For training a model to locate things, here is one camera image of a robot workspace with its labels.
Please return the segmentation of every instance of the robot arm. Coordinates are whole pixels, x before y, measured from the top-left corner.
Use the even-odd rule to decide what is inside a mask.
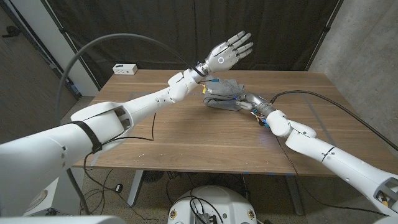
[[[124,140],[102,146],[110,139],[129,136],[133,127],[168,105],[182,101],[205,76],[231,68],[251,53],[238,48],[250,34],[240,32],[215,47],[205,63],[174,75],[169,87],[125,102],[105,102],[76,112],[72,123],[0,145],[0,214],[22,215],[30,201],[87,154],[109,151]]]
[[[398,217],[398,175],[377,169],[338,147],[317,139],[317,133],[312,128],[288,120],[283,112],[273,108],[260,96],[246,93],[241,96],[241,100],[250,102],[251,108],[266,117],[266,123],[273,134],[287,138],[287,147],[321,162],[361,192],[380,212]],[[380,194],[383,194],[387,202],[382,202]]]

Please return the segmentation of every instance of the gray wall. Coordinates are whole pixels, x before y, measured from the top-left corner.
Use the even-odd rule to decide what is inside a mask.
[[[398,144],[398,1],[345,0],[310,70]]]

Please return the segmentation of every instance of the gray cable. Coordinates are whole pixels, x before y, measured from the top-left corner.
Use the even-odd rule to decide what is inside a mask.
[[[87,215],[90,215],[91,213],[90,213],[90,211],[88,210],[88,206],[87,206],[87,202],[86,202],[86,200],[85,200],[85,196],[83,195],[83,192],[81,192],[81,190],[80,190],[80,188],[79,188],[79,185],[77,184],[76,179],[75,179],[75,177],[73,176],[72,170],[71,170],[70,168],[67,169],[67,174],[68,174],[68,177],[69,177],[69,179],[70,179],[70,182],[72,183],[73,188],[76,190],[76,193],[79,195],[79,198],[80,198],[80,200],[81,200],[81,203],[83,204],[83,208],[84,208],[86,214],[87,214]]]
[[[166,50],[168,50],[169,52],[171,52],[172,54],[174,54],[176,57],[178,57],[182,62],[184,62],[185,64],[187,64],[189,67],[191,67],[191,69],[193,69],[194,71],[196,71],[200,76],[205,76],[204,74],[202,74],[201,72],[199,72],[195,66],[191,66],[188,62],[184,61],[184,59],[181,58],[181,56],[174,51],[173,49],[171,49],[169,46],[146,36],[143,35],[138,35],[138,34],[110,34],[110,35],[105,35],[102,37],[98,37],[95,40],[92,40],[90,43],[84,45],[73,57],[72,59],[69,61],[67,67],[65,68],[65,71],[62,74],[61,80],[60,80],[60,84],[58,86],[58,94],[57,94],[57,99],[55,102],[55,116],[57,119],[57,124],[60,126],[61,125],[61,117],[60,117],[60,101],[61,101],[61,92],[62,92],[62,88],[63,88],[63,84],[65,83],[65,80],[68,78],[69,72],[72,69],[72,66],[75,64],[75,62],[79,59],[79,57],[81,55],[83,55],[86,50],[98,43],[101,43],[102,41],[105,40],[111,40],[111,39],[119,39],[119,38],[132,38],[132,39],[141,39],[141,40],[146,40],[148,42],[151,42],[153,44],[156,44]]]
[[[184,61],[184,59],[181,58],[181,56],[174,51],[173,49],[171,49],[169,46],[146,36],[143,35],[138,35],[138,34],[110,34],[110,35],[105,35],[102,37],[98,37],[95,40],[92,40],[90,43],[84,45],[73,57],[72,59],[69,61],[67,67],[65,68],[65,71],[62,74],[61,80],[60,80],[60,84],[58,86],[58,93],[57,93],[57,99],[55,101],[55,119],[57,121],[57,126],[61,126],[61,114],[60,114],[60,102],[61,102],[61,93],[62,93],[62,88],[63,85],[66,81],[66,79],[68,78],[69,72],[72,69],[72,66],[76,63],[76,61],[79,59],[79,57],[81,55],[83,55],[86,50],[98,43],[101,43],[102,41],[105,40],[111,40],[111,39],[118,39],[118,38],[132,38],[132,39],[141,39],[141,40],[146,40],[148,42],[151,42],[153,44],[156,44],[160,47],[163,47],[164,49],[168,50],[169,52],[171,52],[172,54],[174,54],[176,57],[178,57],[182,62],[184,62],[185,64],[187,64],[189,67],[191,67],[194,71],[196,71],[200,76],[204,77],[205,75],[202,74],[201,72],[199,72],[195,66],[191,66],[189,63],[187,63],[186,61]],[[67,169],[67,173],[68,173],[68,177],[70,179],[70,182],[72,183],[73,188],[75,188],[76,193],[78,194],[81,203],[83,204],[83,208],[85,209],[85,212],[87,215],[90,214],[90,211],[88,210],[88,206],[87,206],[87,202],[84,198],[83,192],[81,192],[78,184],[76,183],[76,180],[72,174],[72,171],[70,169]]]

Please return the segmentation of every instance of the black backdrop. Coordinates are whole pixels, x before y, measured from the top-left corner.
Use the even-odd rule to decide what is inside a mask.
[[[203,61],[217,44],[241,30],[254,52],[233,70],[304,70],[337,0],[48,0],[78,49],[106,34],[128,32],[157,39],[189,62]],[[83,56],[102,87],[115,63],[143,69],[187,66],[141,40],[110,40]]]

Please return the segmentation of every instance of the table top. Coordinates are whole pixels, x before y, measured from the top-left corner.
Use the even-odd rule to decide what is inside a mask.
[[[138,70],[135,75],[113,75],[91,104],[125,102],[168,86],[180,70]],[[227,71],[215,77],[235,79],[245,90],[270,100],[287,90],[308,90],[354,109],[321,72]],[[154,125],[155,141],[128,139],[117,148],[90,156],[93,167],[144,170],[232,172],[244,174],[293,174],[289,160],[270,129],[258,125],[249,111],[209,108],[203,103],[203,87],[196,87],[179,103],[159,111]],[[379,169],[398,173],[398,160],[380,139],[350,115],[316,96],[282,95],[274,107],[288,119],[312,127],[318,138]],[[152,118],[137,124],[131,136],[151,138]],[[302,175],[333,175],[319,162],[303,156],[280,139]],[[75,166],[81,167],[83,161]]]

